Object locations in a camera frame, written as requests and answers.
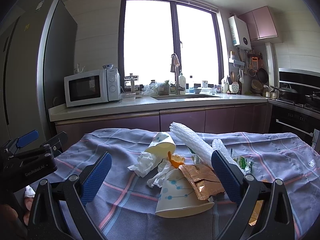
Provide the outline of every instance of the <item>microwave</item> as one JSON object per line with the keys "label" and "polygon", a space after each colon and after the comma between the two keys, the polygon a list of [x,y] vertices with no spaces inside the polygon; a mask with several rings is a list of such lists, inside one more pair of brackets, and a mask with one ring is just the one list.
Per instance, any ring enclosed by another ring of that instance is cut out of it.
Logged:
{"label": "microwave", "polygon": [[92,70],[64,78],[67,107],[120,100],[118,69]]}

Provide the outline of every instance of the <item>purple cabinet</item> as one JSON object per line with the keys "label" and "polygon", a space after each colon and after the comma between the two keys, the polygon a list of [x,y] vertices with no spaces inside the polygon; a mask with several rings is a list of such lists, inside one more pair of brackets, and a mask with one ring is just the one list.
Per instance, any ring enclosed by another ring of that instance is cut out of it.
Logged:
{"label": "purple cabinet", "polygon": [[253,109],[252,133],[265,133],[267,104],[255,105]]}
{"label": "purple cabinet", "polygon": [[230,133],[233,131],[235,107],[217,108],[205,111],[205,133]]}
{"label": "purple cabinet", "polygon": [[195,132],[204,132],[205,111],[185,112],[177,114],[161,114],[160,112],[160,128],[163,132],[170,131],[172,122],[179,122]]}
{"label": "purple cabinet", "polygon": [[246,22],[251,41],[278,37],[268,6],[239,15],[238,18]]}
{"label": "purple cabinet", "polygon": [[252,11],[239,15],[239,19],[246,22],[249,32],[250,41],[259,39],[257,24],[254,20]]}
{"label": "purple cabinet", "polygon": [[277,31],[268,6],[252,11],[260,38],[277,36]]}
{"label": "purple cabinet", "polygon": [[233,132],[251,132],[254,106],[235,106]]}
{"label": "purple cabinet", "polygon": [[142,129],[159,132],[159,116],[143,116],[56,126],[58,133],[61,131],[65,131],[68,135],[68,142],[62,146],[62,149],[64,151],[67,150],[71,145],[78,142],[85,133],[91,133],[95,130],[104,128]]}

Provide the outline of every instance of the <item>white tissue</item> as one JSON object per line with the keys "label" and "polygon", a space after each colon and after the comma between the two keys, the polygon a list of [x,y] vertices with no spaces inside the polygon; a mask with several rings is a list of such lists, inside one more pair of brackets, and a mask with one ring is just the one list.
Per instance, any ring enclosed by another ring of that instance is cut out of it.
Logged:
{"label": "white tissue", "polygon": [[243,169],[240,168],[239,164],[236,163],[233,158],[231,157],[230,153],[228,153],[227,148],[224,146],[223,142],[220,139],[214,139],[212,141],[212,149],[213,151],[215,150],[220,150],[220,152],[224,155],[224,157],[226,158],[226,160],[231,163],[231,164],[235,164],[238,166],[238,168],[241,170],[241,172],[245,175],[245,172]]}
{"label": "white tissue", "polygon": [[35,191],[29,185],[26,186],[26,191],[24,192],[24,197],[35,197]]}
{"label": "white tissue", "polygon": [[171,162],[164,159],[158,166],[158,174],[154,176],[152,179],[147,180],[147,185],[151,188],[153,188],[154,185],[158,187],[162,187],[162,184],[164,182],[164,177],[169,171],[174,170],[175,167],[171,165]]}
{"label": "white tissue", "polygon": [[139,177],[146,176],[161,162],[161,157],[156,157],[152,153],[141,152],[137,158],[138,163],[128,167],[129,170],[134,171]]}
{"label": "white tissue", "polygon": [[213,149],[209,144],[202,140],[193,130],[181,123],[173,122],[170,126],[170,131],[212,168],[211,155]]}

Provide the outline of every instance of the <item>refrigerator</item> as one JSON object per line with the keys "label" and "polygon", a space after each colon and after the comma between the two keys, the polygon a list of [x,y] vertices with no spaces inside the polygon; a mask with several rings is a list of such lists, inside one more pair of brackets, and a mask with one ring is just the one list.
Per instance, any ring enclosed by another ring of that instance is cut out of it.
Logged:
{"label": "refrigerator", "polygon": [[48,109],[65,103],[77,24],[61,0],[42,0],[0,36],[0,144],[37,130],[39,147],[56,134]]}

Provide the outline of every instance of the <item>plaid tablecloth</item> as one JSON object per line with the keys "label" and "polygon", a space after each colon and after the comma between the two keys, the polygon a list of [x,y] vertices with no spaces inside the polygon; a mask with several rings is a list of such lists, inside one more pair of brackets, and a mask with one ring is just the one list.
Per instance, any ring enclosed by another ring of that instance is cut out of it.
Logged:
{"label": "plaid tablecloth", "polygon": [[[191,164],[187,147],[172,133],[176,153],[184,155]],[[56,158],[58,170],[47,176],[50,182],[65,180],[79,174],[106,151],[112,155],[112,167],[95,199],[86,205],[93,221],[109,240],[123,239],[214,239],[236,209],[236,204],[221,195],[212,209],[201,214],[166,219],[155,215],[160,189],[149,188],[144,178],[137,177],[127,167],[135,164],[156,132],[128,129],[102,129],[86,134],[75,145]],[[295,236],[301,238],[320,213],[320,157],[292,133],[282,134],[199,134],[211,145],[220,138],[227,149],[233,148],[254,162],[253,175],[258,180],[284,181],[294,216]],[[73,236],[81,239],[68,212],[61,202]],[[243,238],[250,234],[248,226]]]}

